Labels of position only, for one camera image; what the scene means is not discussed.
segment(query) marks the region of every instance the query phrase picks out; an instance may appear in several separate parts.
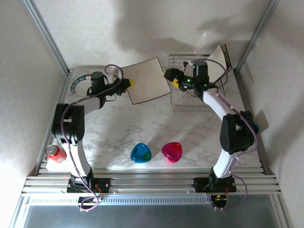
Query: blue plastic object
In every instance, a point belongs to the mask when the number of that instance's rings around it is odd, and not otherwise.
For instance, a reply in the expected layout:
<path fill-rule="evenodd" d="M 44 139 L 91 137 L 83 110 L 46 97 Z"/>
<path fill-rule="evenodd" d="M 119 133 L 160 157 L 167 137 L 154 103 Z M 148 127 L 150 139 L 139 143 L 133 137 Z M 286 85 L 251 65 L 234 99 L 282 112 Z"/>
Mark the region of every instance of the blue plastic object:
<path fill-rule="evenodd" d="M 135 163 L 146 163 L 151 160 L 152 154 L 145 144 L 137 144 L 131 152 L 131 160 Z"/>

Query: metal wire basket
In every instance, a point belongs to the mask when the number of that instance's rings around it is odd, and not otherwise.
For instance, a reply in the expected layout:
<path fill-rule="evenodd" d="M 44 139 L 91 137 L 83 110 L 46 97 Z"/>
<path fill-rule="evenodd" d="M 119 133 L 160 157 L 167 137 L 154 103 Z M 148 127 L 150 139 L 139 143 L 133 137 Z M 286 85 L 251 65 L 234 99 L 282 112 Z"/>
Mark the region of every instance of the metal wire basket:
<path fill-rule="evenodd" d="M 204 54 L 170 54 L 169 55 L 169 68 L 177 68 L 182 70 L 183 62 L 207 58 L 209 55 Z M 223 85 L 222 79 L 217 82 L 217 85 Z M 170 84 L 172 93 L 170 93 L 171 107 L 174 112 L 213 112 L 213 110 L 199 98 L 195 97 L 194 93 L 183 92 Z"/>

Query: white marble table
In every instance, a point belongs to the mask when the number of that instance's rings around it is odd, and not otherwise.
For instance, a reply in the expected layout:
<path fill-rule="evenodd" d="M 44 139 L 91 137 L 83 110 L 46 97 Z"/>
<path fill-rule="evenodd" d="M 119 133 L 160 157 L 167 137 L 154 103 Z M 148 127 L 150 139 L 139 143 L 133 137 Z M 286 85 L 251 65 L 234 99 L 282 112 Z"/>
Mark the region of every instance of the white marble table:
<path fill-rule="evenodd" d="M 79 76 L 103 71 L 98 68 L 76 68 L 70 84 Z M 231 72 L 225 85 L 226 98 L 239 110 L 244 110 L 241 96 Z M 77 97 L 69 90 L 65 102 Z M 133 105 L 128 94 L 107 102 L 100 110 L 85 116 L 83 145 L 90 165 L 95 168 L 208 168 L 216 163 L 221 146 L 221 120 L 215 113 L 174 113 L 169 95 L 143 104 Z M 168 163 L 161 148 L 169 142 L 179 142 L 183 148 L 177 163 Z M 152 159 L 145 164 L 131 161 L 130 155 L 138 143 L 146 144 Z M 261 167 L 258 153 L 240 159 L 236 167 Z M 50 171 L 63 167 L 50 164 Z"/>

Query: purple cable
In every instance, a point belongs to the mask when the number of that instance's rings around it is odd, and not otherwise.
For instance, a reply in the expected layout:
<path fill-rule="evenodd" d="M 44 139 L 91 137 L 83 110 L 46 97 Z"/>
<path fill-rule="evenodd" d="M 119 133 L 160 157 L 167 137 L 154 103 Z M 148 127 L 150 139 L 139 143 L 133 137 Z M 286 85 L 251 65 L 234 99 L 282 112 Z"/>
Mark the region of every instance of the purple cable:
<path fill-rule="evenodd" d="M 99 199 L 98 199 L 97 195 L 96 195 L 96 194 L 90 189 L 90 187 L 85 183 L 83 177 L 81 176 L 81 174 L 80 174 L 80 172 L 79 172 L 79 170 L 78 170 L 78 168 L 77 168 L 77 166 L 76 166 L 75 160 L 74 160 L 73 155 L 72 155 L 72 152 L 71 152 L 71 145 L 70 145 L 70 142 L 69 142 L 69 140 L 68 140 L 68 138 L 67 138 L 67 135 L 66 135 L 66 132 L 65 132 L 65 129 L 64 129 L 64 117 L 65 117 L 67 111 L 69 110 L 69 108 L 72 107 L 73 105 L 78 104 L 78 103 L 80 103 L 80 102 L 83 102 L 83 101 L 85 101 L 85 100 L 87 100 L 87 99 L 90 99 L 90 98 L 93 98 L 93 97 L 97 97 L 97 96 L 99 96 L 99 95 L 101 95 L 101 94 L 104 94 L 104 93 L 106 93 L 107 91 L 109 91 L 109 90 L 115 88 L 116 86 L 118 86 L 118 85 L 122 82 L 123 77 L 124 77 L 124 72 L 123 72 L 123 70 L 122 70 L 119 66 L 117 66 L 117 65 L 109 64 L 109 65 L 107 65 L 107 66 L 104 68 L 104 71 L 105 71 L 106 73 L 108 73 L 108 72 L 106 71 L 106 69 L 107 69 L 109 66 L 114 66 L 114 67 L 116 67 L 116 68 L 118 68 L 118 69 L 120 70 L 120 72 L 121 72 L 121 74 L 122 74 L 122 78 L 119 80 L 119 82 L 118 82 L 116 85 L 114 85 L 114 86 L 112 86 L 112 87 L 110 87 L 110 88 L 108 88 L 108 89 L 106 89 L 106 90 L 104 90 L 104 91 L 102 91 L 102 92 L 100 92 L 100 93 L 98 93 L 98 94 L 96 94 L 96 95 L 87 96 L 87 97 L 84 97 L 84 98 L 82 98 L 82 99 L 80 99 L 80 100 L 77 100 L 77 101 L 74 101 L 74 102 L 70 103 L 70 104 L 66 107 L 66 109 L 64 110 L 64 112 L 62 113 L 62 116 L 61 116 L 61 122 L 60 122 L 61 132 L 62 132 L 63 137 L 64 137 L 64 139 L 65 139 L 65 141 L 66 141 L 66 143 L 67 143 L 68 152 L 69 152 L 69 155 L 70 155 L 70 157 L 71 157 L 71 161 L 72 161 L 72 163 L 73 163 L 73 166 L 74 166 L 74 168 L 75 168 L 75 170 L 76 170 L 76 172 L 77 172 L 77 174 L 78 174 L 78 176 L 79 176 L 79 178 L 80 178 L 82 184 L 89 190 L 90 193 L 92 193 L 92 194 L 94 195 L 94 196 L 90 196 L 90 197 L 85 198 L 85 199 L 80 203 L 80 211 L 83 211 L 83 210 L 84 210 L 84 211 L 86 211 L 86 212 L 89 212 L 89 211 L 93 210 L 93 209 L 96 208 L 97 205 L 99 204 Z M 83 204 L 84 204 L 87 200 L 94 199 L 94 198 L 96 199 L 95 205 L 93 205 L 93 206 L 90 207 L 89 209 L 83 209 L 83 208 L 82 208 Z"/>
<path fill-rule="evenodd" d="M 243 155 L 248 155 L 248 154 L 254 152 L 254 151 L 257 149 L 258 138 L 257 138 L 256 132 L 254 131 L 254 129 L 253 129 L 253 127 L 250 125 L 250 123 L 242 116 L 242 114 L 241 114 L 238 110 L 236 110 L 231 104 L 229 104 L 228 101 L 226 101 L 226 100 L 220 95 L 220 93 L 219 93 L 220 88 L 223 87 L 223 86 L 227 83 L 227 81 L 228 81 L 227 70 L 226 70 L 226 69 L 223 67 L 223 65 L 221 65 L 219 62 L 217 62 L 217 61 L 215 61 L 215 60 L 212 60 L 212 59 L 198 59 L 198 60 L 193 60 L 192 63 L 193 63 L 193 62 L 197 62 L 197 61 L 211 61 L 211 62 L 217 63 L 219 66 L 222 67 L 222 69 L 224 70 L 224 74 L 226 74 L 226 81 L 225 81 L 220 87 L 217 88 L 217 96 L 219 97 L 219 99 L 220 99 L 228 108 L 230 108 L 233 112 L 235 112 L 236 114 L 239 115 L 239 117 L 242 119 L 242 121 L 247 125 L 247 127 L 248 127 L 248 128 L 250 129 L 250 131 L 252 132 L 253 137 L 254 137 L 255 142 L 256 142 L 254 148 L 252 148 L 250 151 L 248 151 L 248 152 L 243 152 L 243 153 L 240 153 L 239 155 L 236 155 L 235 158 L 232 159 L 232 162 L 230 163 L 230 165 L 229 165 L 229 167 L 228 167 L 228 172 L 231 174 L 231 176 L 240 179 L 240 180 L 243 182 L 244 186 L 245 186 L 245 196 L 244 196 L 244 198 L 243 198 L 239 203 L 237 203 L 236 205 L 233 205 L 233 206 L 230 206 L 230 207 L 223 208 L 223 209 L 232 209 L 232 208 L 235 208 L 235 207 L 237 207 L 237 206 L 240 206 L 242 203 L 244 203 L 245 200 L 246 200 L 246 198 L 247 198 L 247 195 L 248 195 L 248 188 L 247 188 L 247 185 L 246 185 L 246 183 L 244 182 L 244 180 L 243 180 L 242 178 L 240 178 L 239 176 L 237 176 L 237 175 L 235 175 L 235 174 L 232 173 L 233 165 L 234 165 L 234 163 L 236 162 L 236 160 L 238 160 L 241 156 L 243 156 Z"/>

